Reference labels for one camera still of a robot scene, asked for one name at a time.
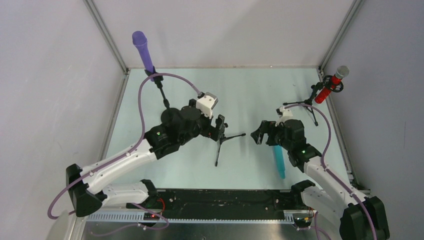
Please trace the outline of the round base mic stand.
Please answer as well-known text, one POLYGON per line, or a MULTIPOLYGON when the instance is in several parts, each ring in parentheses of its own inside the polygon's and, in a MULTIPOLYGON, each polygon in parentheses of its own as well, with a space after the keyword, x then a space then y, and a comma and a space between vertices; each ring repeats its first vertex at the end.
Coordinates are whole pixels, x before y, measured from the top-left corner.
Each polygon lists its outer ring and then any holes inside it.
POLYGON ((162 102, 165 106, 165 110, 162 112, 160 116, 161 123, 164 124, 167 127, 179 129, 181 127, 181 119, 180 119, 180 111, 177 108, 171 108, 170 102, 167 99, 165 92, 163 90, 163 83, 164 77, 154 76, 151 78, 153 80, 156 87, 160 90, 161 96, 162 96, 162 102))

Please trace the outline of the teal microphone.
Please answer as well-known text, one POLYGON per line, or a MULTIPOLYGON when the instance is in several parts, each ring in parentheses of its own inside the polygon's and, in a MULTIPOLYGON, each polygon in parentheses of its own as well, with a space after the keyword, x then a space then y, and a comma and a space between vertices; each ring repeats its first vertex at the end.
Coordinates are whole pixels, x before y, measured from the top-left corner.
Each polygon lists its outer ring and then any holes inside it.
POLYGON ((278 174, 279 174, 281 179, 285 179, 286 178, 286 167, 285 167, 285 161, 284 161, 284 156, 283 156, 283 150, 278 145, 273 146, 272 150, 273 150, 274 160, 275 160, 275 163, 276 163, 276 168, 277 168, 278 174))

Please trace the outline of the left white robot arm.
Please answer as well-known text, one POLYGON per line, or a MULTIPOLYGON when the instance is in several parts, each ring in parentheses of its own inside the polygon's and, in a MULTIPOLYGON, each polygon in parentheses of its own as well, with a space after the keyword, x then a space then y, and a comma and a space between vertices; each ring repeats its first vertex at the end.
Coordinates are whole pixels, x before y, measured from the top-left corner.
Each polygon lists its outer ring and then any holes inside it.
POLYGON ((177 152, 193 138, 203 136, 217 142, 228 124, 223 115, 213 120, 193 106, 170 108, 161 115, 161 124, 145 132, 139 141, 108 159, 80 167, 66 168, 66 186, 74 213, 85 217, 108 205, 141 204, 157 195, 147 179, 129 185, 113 185, 118 177, 144 164, 177 152))

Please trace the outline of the black tripod shock-mount stand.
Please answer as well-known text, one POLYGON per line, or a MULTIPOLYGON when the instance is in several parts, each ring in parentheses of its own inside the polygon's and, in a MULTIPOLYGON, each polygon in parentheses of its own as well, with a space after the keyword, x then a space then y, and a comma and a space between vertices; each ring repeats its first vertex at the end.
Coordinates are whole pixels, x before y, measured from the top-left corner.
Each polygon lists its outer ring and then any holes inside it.
POLYGON ((315 97, 319 94, 319 92, 321 91, 321 88, 323 87, 322 82, 323 82, 323 80, 321 82, 318 82, 317 84, 313 84, 311 86, 312 92, 311 92, 311 95, 310 95, 309 98, 307 98, 303 101, 284 102, 283 106, 294 105, 294 104, 306 104, 306 105, 312 106, 313 103, 316 103, 315 97))

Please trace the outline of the black tripod clip stand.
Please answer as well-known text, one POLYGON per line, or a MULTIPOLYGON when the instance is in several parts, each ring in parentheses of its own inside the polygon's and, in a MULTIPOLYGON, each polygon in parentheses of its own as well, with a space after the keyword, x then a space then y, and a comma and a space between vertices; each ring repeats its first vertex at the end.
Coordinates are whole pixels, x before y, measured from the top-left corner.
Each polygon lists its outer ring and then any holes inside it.
MULTIPOLYGON (((217 167, 218 166, 218 163, 219 163, 219 156, 220 156, 222 144, 224 142, 229 141, 229 140, 232 140, 234 138, 244 137, 244 136, 246 136, 246 133, 241 133, 241 134, 237 134, 237 135, 233 135, 233 136, 225 136, 225 134, 224 134, 224 137, 223 138, 221 138, 219 141, 216 141, 218 147, 217 147, 216 158, 215 158, 215 162, 214 162, 214 166, 215 167, 217 167)), ((215 141, 215 129, 210 133, 210 137, 215 141)))

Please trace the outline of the purple microphone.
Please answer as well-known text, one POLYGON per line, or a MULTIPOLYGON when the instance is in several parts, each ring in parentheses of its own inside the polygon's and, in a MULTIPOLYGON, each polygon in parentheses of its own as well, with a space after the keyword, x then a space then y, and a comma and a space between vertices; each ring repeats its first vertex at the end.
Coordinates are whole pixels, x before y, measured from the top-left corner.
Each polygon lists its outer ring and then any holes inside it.
POLYGON ((132 43, 137 49, 141 61, 143 63, 145 73, 147 76, 150 76, 156 73, 155 67, 153 65, 150 52, 148 49, 148 40, 145 34, 142 31, 135 31, 132 34, 132 43))

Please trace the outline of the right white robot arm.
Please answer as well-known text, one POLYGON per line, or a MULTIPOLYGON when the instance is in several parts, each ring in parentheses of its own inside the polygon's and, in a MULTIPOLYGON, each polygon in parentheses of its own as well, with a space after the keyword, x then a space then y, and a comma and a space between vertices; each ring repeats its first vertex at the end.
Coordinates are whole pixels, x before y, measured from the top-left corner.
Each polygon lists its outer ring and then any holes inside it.
POLYGON ((384 203, 376 196, 366 196, 323 163, 324 155, 307 143, 300 120, 264 120, 250 134, 257 145, 264 135, 268 136, 268 146, 287 150, 290 163, 311 178, 293 185, 292 190, 300 195, 303 204, 331 222, 343 240, 390 238, 384 203))

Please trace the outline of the red glitter microphone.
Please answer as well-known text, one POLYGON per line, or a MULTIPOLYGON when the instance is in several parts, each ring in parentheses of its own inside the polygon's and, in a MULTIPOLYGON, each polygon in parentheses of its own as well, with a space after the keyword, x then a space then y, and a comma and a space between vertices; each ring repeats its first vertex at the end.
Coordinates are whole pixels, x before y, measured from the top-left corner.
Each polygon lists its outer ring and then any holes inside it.
POLYGON ((327 75, 321 83, 322 88, 314 98, 317 104, 321 104, 331 93, 340 93, 344 89, 343 78, 347 77, 350 69, 346 65, 339 66, 334 75, 327 75))

